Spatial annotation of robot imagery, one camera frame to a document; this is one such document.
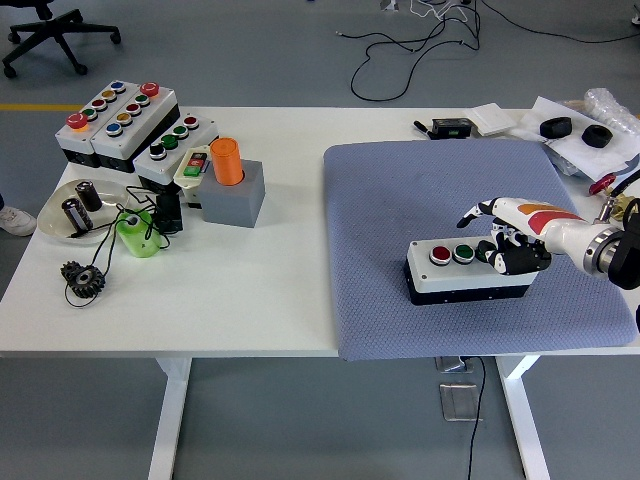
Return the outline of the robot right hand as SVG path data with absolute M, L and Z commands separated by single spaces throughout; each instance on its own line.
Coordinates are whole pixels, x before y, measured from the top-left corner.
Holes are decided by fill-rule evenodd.
M 565 254 L 581 271 L 602 276 L 597 255 L 611 232 L 546 202 L 498 197 L 473 206 L 457 223 L 466 227 L 482 216 L 494 217 L 490 241 L 479 243 L 480 258 L 501 275 L 542 271 L 553 254 Z

